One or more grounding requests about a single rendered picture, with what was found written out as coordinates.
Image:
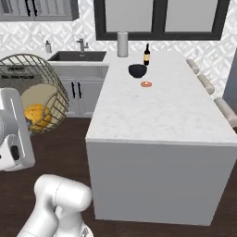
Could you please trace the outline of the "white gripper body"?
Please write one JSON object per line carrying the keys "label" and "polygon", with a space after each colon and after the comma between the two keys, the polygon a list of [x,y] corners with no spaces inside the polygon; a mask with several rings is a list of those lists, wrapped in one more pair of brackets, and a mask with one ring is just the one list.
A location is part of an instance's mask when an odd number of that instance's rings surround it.
{"label": "white gripper body", "polygon": [[0,139],[8,135],[30,138],[19,91],[15,88],[0,88]]}

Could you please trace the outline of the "grey base cabinet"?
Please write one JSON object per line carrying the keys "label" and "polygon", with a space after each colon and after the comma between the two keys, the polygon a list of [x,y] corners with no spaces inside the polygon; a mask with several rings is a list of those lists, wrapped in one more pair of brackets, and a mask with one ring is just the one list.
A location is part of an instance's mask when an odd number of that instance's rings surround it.
{"label": "grey base cabinet", "polygon": [[69,98],[69,118],[90,118],[104,84],[108,66],[51,63]]}

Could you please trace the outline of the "white dining counter island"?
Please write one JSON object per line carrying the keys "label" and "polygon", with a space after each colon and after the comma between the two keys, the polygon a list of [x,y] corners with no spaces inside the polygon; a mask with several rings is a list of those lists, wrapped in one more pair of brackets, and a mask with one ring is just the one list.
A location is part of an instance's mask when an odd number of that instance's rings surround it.
{"label": "white dining counter island", "polygon": [[86,134],[95,216],[208,226],[237,161],[237,133],[180,53],[152,53],[148,88],[128,71],[142,57],[104,59]]}

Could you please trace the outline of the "dark sink basin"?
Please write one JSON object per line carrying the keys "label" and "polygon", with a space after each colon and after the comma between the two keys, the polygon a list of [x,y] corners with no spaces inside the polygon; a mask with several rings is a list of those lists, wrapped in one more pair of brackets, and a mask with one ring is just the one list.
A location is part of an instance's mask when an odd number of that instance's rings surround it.
{"label": "dark sink basin", "polygon": [[102,62],[106,51],[58,51],[49,58],[49,61],[99,61]]}

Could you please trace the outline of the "grey tap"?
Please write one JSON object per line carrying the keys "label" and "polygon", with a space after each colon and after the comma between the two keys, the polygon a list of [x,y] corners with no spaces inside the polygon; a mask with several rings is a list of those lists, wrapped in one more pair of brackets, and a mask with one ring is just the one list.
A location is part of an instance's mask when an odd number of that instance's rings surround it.
{"label": "grey tap", "polygon": [[86,49],[89,48],[88,43],[86,43],[83,38],[80,38],[79,40],[76,41],[81,47],[81,52],[84,53]]}

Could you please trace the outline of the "paper towel roll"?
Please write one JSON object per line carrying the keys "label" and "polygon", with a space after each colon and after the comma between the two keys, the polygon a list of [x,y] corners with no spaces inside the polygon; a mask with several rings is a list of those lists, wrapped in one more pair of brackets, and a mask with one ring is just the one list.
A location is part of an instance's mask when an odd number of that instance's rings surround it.
{"label": "paper towel roll", "polygon": [[119,32],[118,33],[118,57],[127,57],[128,56],[128,33]]}

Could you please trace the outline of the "black bowl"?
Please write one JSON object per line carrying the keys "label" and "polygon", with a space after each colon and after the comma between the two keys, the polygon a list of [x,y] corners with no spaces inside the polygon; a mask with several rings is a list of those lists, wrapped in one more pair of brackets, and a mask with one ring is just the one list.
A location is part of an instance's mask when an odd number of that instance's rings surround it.
{"label": "black bowl", "polygon": [[133,78],[141,78],[145,75],[147,71],[147,66],[142,64],[132,64],[129,65],[129,73]]}

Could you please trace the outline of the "dark wine bottle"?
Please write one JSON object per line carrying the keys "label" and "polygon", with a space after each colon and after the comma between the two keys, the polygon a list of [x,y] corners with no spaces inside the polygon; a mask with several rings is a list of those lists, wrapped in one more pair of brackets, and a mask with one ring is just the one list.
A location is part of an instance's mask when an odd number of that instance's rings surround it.
{"label": "dark wine bottle", "polygon": [[150,61],[150,50],[149,50],[149,44],[146,44],[146,48],[143,53],[143,64],[148,66]]}

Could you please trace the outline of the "black framed window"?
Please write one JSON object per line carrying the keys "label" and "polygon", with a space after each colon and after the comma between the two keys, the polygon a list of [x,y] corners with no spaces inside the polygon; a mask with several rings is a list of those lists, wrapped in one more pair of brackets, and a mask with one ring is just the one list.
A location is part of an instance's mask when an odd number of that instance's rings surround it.
{"label": "black framed window", "polygon": [[231,0],[94,0],[98,41],[218,41]]}

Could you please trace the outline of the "beige stool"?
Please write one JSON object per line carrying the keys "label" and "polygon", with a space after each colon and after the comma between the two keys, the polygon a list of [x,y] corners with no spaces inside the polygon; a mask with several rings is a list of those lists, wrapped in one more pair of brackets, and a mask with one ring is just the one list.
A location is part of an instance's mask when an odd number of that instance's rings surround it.
{"label": "beige stool", "polygon": [[199,67],[195,64],[195,62],[192,59],[187,59],[186,60],[187,64],[191,68],[194,74],[198,74],[199,72]]}
{"label": "beige stool", "polygon": [[206,91],[209,94],[215,92],[214,85],[209,81],[209,79],[204,74],[199,74],[197,78],[202,83],[202,85],[205,87]]}
{"label": "beige stool", "polygon": [[230,125],[233,128],[237,128],[237,115],[231,109],[231,107],[227,104],[227,102],[220,97],[216,98],[214,102],[217,105],[220,112],[226,118],[226,120],[230,123]]}

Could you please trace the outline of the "dark grey fridge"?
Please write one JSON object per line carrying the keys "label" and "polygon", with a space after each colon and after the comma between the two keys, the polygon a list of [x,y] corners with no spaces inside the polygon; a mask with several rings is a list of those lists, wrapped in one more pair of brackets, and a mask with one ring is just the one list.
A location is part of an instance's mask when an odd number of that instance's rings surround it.
{"label": "dark grey fridge", "polygon": [[237,55],[234,56],[231,71],[222,98],[237,114]]}

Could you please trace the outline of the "grey wall cabinet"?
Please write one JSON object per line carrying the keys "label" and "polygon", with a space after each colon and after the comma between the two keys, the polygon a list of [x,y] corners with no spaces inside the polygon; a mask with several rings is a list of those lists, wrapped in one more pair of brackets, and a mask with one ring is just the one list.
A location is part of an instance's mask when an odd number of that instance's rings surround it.
{"label": "grey wall cabinet", "polygon": [[0,21],[73,21],[78,0],[0,0]]}

